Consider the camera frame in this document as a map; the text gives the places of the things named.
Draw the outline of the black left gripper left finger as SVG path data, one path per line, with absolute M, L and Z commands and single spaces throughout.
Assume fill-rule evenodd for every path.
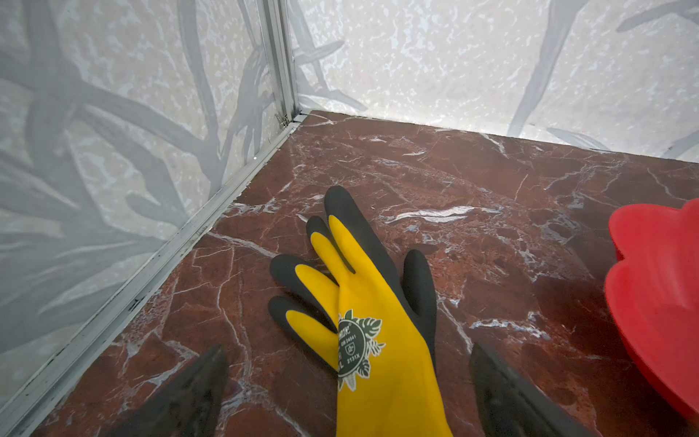
M 121 424 L 113 436 L 212 436 L 228 380 L 227 353 L 217 344 L 189 364 Z

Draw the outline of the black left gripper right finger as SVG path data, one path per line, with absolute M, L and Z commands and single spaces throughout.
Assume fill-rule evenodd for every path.
M 590 436 L 580 422 L 522 377 L 492 348 L 476 342 L 469 363 L 487 436 Z

